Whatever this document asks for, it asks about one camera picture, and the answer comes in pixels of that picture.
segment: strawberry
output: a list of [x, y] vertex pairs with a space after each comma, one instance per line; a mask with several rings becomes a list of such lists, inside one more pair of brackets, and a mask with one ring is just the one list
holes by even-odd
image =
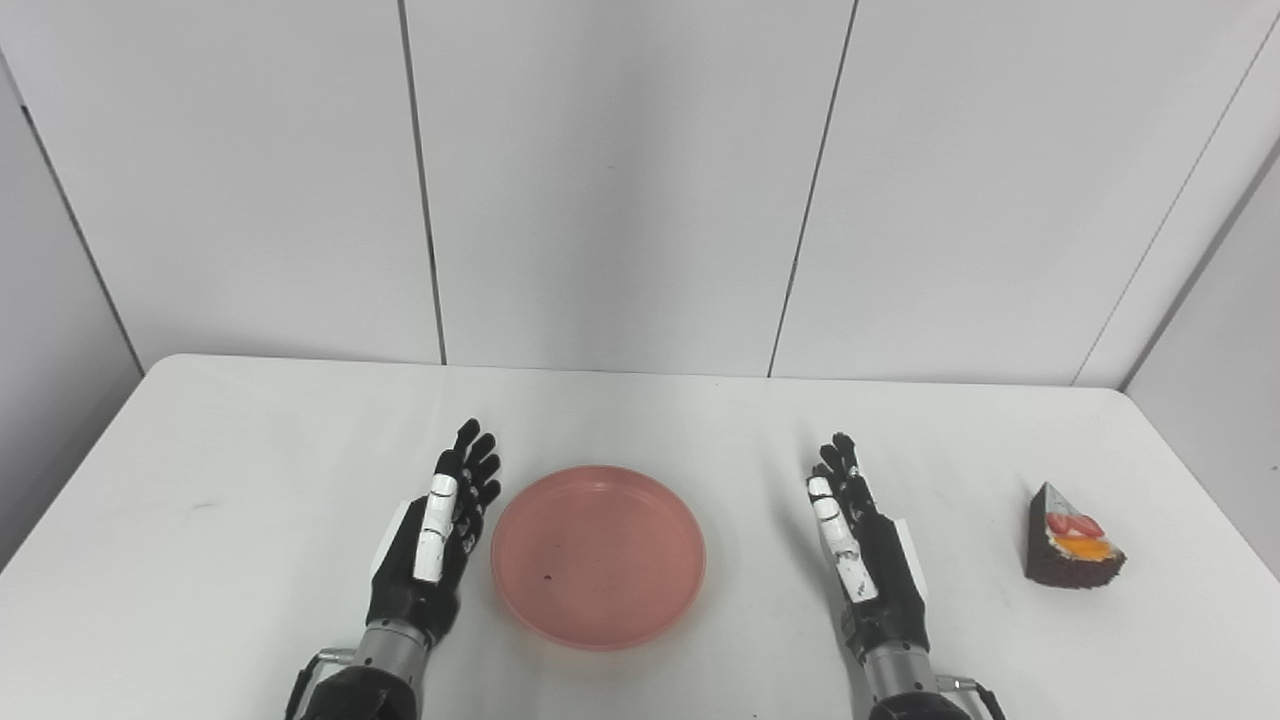
[[1082, 536], [1089, 538], [1101, 538], [1106, 534], [1102, 532], [1102, 525], [1088, 515], [1071, 515], [1071, 527]]
[[1061, 512], [1046, 512], [1044, 520], [1048, 521], [1048, 529], [1052, 530], [1055, 536], [1065, 536], [1071, 530], [1070, 515], [1062, 515]]

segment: white wall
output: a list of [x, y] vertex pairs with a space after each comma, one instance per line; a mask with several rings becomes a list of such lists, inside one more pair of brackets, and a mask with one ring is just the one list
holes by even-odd
[[[863, 3], [774, 374], [1070, 384], [1277, 10]], [[1243, 188], [1263, 152], [1215, 182]], [[1238, 190], [1201, 214], [1220, 222]]]
[[438, 363], [394, 0], [3, 0], [0, 47], [143, 365]]
[[1280, 574], [1277, 152], [1128, 393]]
[[410, 0], [449, 361], [764, 375], [847, 0]]
[[[143, 364], [762, 375], [852, 0], [0, 0]], [[774, 374], [1111, 386], [1280, 129], [1280, 0], [861, 0]], [[401, 32], [439, 260], [433, 302]]]
[[140, 378], [0, 56], [0, 568]]

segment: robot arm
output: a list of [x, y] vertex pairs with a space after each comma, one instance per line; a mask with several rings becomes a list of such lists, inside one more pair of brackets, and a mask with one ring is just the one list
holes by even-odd
[[458, 583], [500, 486], [492, 434], [468, 420], [440, 454], [428, 495], [397, 511], [374, 573], [365, 634], [355, 651], [326, 650], [298, 674], [285, 708], [293, 720], [320, 662], [347, 665], [320, 682], [303, 720], [416, 720], [426, 659], [458, 616]]
[[966, 720], [940, 689], [974, 689], [996, 720], [995, 696], [968, 678], [934, 675], [924, 625], [928, 589], [910, 532], [876, 507], [849, 436], [819, 451], [823, 464], [806, 480], [809, 502], [831, 550], [845, 593], [845, 644], [867, 673], [870, 720]]

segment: wall seam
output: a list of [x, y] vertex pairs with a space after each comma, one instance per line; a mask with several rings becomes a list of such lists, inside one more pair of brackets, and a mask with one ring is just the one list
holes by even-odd
[[[1070, 384], [1074, 386], [1076, 380], [1080, 379], [1080, 374], [1084, 372], [1084, 368], [1089, 364], [1089, 359], [1093, 357], [1093, 351], [1097, 350], [1098, 342], [1102, 341], [1102, 336], [1106, 334], [1107, 327], [1110, 327], [1111, 320], [1115, 319], [1116, 311], [1120, 309], [1120, 305], [1124, 304], [1124, 299], [1129, 293], [1129, 288], [1133, 286], [1134, 278], [1138, 277], [1138, 273], [1142, 270], [1143, 264], [1147, 261], [1147, 256], [1151, 254], [1151, 249], [1156, 246], [1156, 241], [1160, 238], [1160, 233], [1165, 229], [1165, 223], [1167, 223], [1169, 218], [1174, 214], [1174, 209], [1178, 206], [1179, 200], [1181, 200], [1183, 192], [1190, 183], [1192, 177], [1194, 177], [1196, 169], [1199, 168], [1201, 160], [1204, 159], [1204, 152], [1208, 151], [1210, 146], [1213, 143], [1213, 138], [1217, 137], [1217, 131], [1222, 127], [1222, 120], [1226, 119], [1226, 114], [1230, 113], [1231, 105], [1235, 102], [1235, 97], [1240, 94], [1240, 88], [1244, 87], [1244, 82], [1249, 78], [1249, 73], [1253, 72], [1254, 63], [1257, 63], [1258, 56], [1262, 55], [1262, 49], [1267, 46], [1267, 41], [1271, 38], [1271, 33], [1275, 32], [1277, 20], [1280, 20], [1280, 12], [1277, 12], [1276, 15], [1271, 18], [1271, 26], [1267, 28], [1266, 35], [1262, 36], [1262, 42], [1258, 44], [1257, 49], [1253, 51], [1253, 56], [1249, 58], [1249, 64], [1244, 68], [1244, 73], [1240, 76], [1240, 79], [1235, 83], [1235, 88], [1231, 90], [1231, 95], [1230, 97], [1228, 97], [1226, 105], [1222, 108], [1222, 111], [1219, 113], [1217, 120], [1213, 123], [1213, 128], [1210, 129], [1208, 137], [1204, 138], [1204, 143], [1201, 146], [1199, 152], [1196, 155], [1196, 160], [1192, 161], [1190, 168], [1187, 170], [1187, 176], [1183, 178], [1181, 184], [1178, 186], [1178, 191], [1174, 193], [1172, 201], [1170, 201], [1169, 208], [1165, 209], [1165, 214], [1164, 217], [1160, 218], [1160, 223], [1156, 224], [1156, 231], [1152, 233], [1151, 240], [1147, 241], [1147, 247], [1143, 249], [1142, 255], [1138, 258], [1138, 263], [1133, 268], [1133, 272], [1129, 273], [1129, 278], [1125, 281], [1124, 287], [1120, 288], [1120, 296], [1116, 297], [1115, 304], [1111, 306], [1111, 311], [1107, 313], [1107, 318], [1102, 322], [1102, 327], [1098, 328], [1098, 334], [1094, 336], [1093, 342], [1089, 345], [1089, 350], [1085, 351], [1084, 354], [1084, 359], [1080, 360], [1080, 366], [1076, 368], [1075, 374], [1071, 375]], [[1135, 368], [1130, 369], [1130, 377], [1134, 372]], [[1121, 382], [1121, 386], [1124, 386], [1125, 383], [1128, 383], [1128, 378]]]
[[431, 275], [431, 301], [435, 305], [435, 341], [440, 348], [440, 365], [449, 364], [444, 348], [444, 313], [440, 309], [440, 278], [435, 263], [435, 234], [431, 232], [431, 204], [426, 195], [426, 163], [422, 159], [422, 123], [417, 111], [417, 81], [413, 78], [413, 51], [408, 38], [408, 10], [404, 0], [396, 0], [401, 23], [401, 46], [404, 53], [404, 79], [408, 83], [408, 117], [413, 132], [413, 159], [417, 163], [417, 188], [422, 202], [422, 227], [426, 232], [426, 263]]
[[782, 323], [787, 319], [787, 306], [791, 304], [791, 291], [796, 283], [796, 270], [800, 268], [800, 250], [804, 246], [804, 233], [809, 227], [809, 210], [813, 209], [813, 193], [818, 187], [818, 173], [822, 169], [822, 155], [827, 150], [827, 135], [831, 132], [831, 117], [836, 110], [836, 97], [840, 95], [840, 79], [845, 74], [845, 59], [849, 56], [849, 38], [854, 35], [854, 20], [858, 18], [858, 3], [854, 0], [849, 10], [849, 26], [845, 28], [845, 44], [840, 49], [840, 64], [836, 65], [836, 81], [831, 87], [831, 100], [827, 102], [827, 118], [822, 123], [822, 137], [818, 140], [818, 156], [813, 163], [813, 176], [809, 178], [809, 195], [804, 201], [804, 215], [800, 218], [800, 233], [796, 237], [796, 251], [791, 258], [791, 273], [787, 275], [787, 290], [782, 296], [782, 313], [778, 315], [778, 329], [773, 333], [773, 350], [769, 352], [769, 369], [765, 378], [773, 377], [773, 363], [778, 357], [778, 345], [782, 342]]

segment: white finger segment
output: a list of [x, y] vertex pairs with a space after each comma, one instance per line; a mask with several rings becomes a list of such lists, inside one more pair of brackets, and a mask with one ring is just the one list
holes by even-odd
[[444, 541], [453, 532], [453, 505], [458, 500], [458, 480], [438, 474], [431, 478], [431, 491], [422, 511], [422, 530], [413, 555], [413, 578], [436, 583], [444, 569]]
[[879, 588], [876, 587], [863, 562], [863, 548], [845, 521], [840, 503], [831, 496], [831, 484], [827, 479], [809, 478], [809, 496], [813, 498], [813, 512], [818, 518], [822, 539], [836, 557], [836, 573], [849, 598], [854, 602], [865, 602], [879, 597]]

